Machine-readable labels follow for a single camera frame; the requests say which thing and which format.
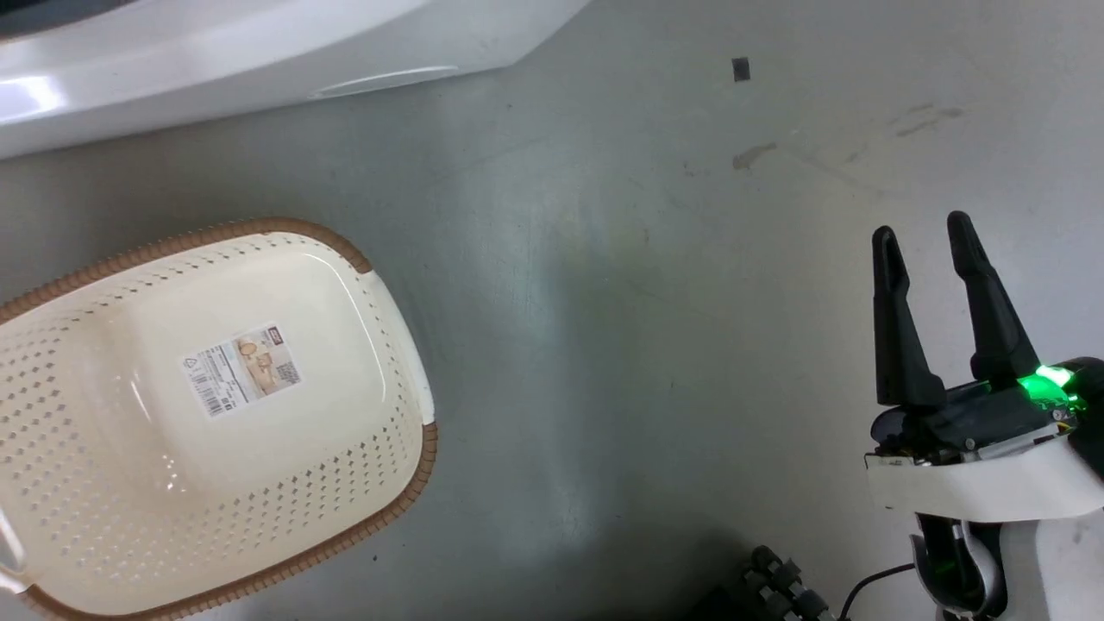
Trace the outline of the white washing machine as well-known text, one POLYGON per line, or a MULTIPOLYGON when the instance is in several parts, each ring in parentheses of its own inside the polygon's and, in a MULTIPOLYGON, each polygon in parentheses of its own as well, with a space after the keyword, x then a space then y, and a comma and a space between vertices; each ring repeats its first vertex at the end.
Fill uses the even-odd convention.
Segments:
POLYGON ((512 66, 591 0, 0 0, 0 160, 512 66))

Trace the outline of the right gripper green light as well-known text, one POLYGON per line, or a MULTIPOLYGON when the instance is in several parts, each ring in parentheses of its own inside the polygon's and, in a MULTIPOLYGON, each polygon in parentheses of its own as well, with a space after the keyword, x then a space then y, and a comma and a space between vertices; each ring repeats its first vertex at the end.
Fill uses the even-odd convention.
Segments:
POLYGON ((907 306, 906 262, 891 227, 875 229, 875 418, 866 455, 888 511, 972 523, 1078 518, 1104 508, 1104 359, 1040 366, 970 215, 946 219, 951 260, 969 299, 974 378, 946 390, 907 306), (926 414, 910 409, 942 409, 926 414))

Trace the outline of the black roller base wheel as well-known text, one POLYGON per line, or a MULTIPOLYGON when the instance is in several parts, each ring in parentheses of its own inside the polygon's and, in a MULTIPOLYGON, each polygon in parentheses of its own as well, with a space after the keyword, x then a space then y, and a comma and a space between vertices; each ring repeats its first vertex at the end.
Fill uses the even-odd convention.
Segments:
POLYGON ((838 621, 824 598, 804 585, 800 567, 784 561, 768 546, 750 551, 740 586, 762 621, 838 621))

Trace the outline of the cream perforated laundry basket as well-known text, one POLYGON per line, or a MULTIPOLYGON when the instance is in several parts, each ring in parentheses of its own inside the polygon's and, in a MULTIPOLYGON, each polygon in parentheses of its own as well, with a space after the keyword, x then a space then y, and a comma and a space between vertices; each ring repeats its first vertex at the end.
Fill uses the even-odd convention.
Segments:
POLYGON ((224 606, 397 520, 437 439, 346 236, 261 217, 119 253, 0 306, 0 590, 79 621, 224 606), (180 359, 267 322, 300 385, 210 419, 180 359))

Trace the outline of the printed product label sticker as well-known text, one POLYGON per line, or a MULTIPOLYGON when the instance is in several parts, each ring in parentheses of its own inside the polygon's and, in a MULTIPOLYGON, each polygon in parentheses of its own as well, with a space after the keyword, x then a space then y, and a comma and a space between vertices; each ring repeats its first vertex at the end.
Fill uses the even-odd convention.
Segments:
POLYGON ((291 347, 274 322, 189 354, 180 368, 210 419, 244 411, 301 382, 291 347))

